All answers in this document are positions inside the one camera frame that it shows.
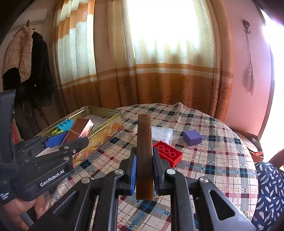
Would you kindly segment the person left hand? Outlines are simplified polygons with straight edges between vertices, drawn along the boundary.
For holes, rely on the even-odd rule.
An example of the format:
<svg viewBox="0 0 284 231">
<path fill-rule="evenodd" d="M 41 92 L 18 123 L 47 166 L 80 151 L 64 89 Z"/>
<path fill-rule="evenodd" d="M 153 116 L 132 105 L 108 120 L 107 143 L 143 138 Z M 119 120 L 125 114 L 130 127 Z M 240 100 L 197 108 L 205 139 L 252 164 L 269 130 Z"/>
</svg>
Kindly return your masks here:
<svg viewBox="0 0 284 231">
<path fill-rule="evenodd" d="M 23 230 L 28 230 L 28 225 L 22 220 L 21 214 L 27 212 L 29 209 L 33 208 L 36 213 L 36 219 L 39 219 L 46 212 L 46 203 L 43 195 L 39 196 L 37 199 L 32 201 L 22 201 L 21 199 L 15 198 L 5 204 L 5 211 L 10 217 L 13 224 Z"/>
</svg>

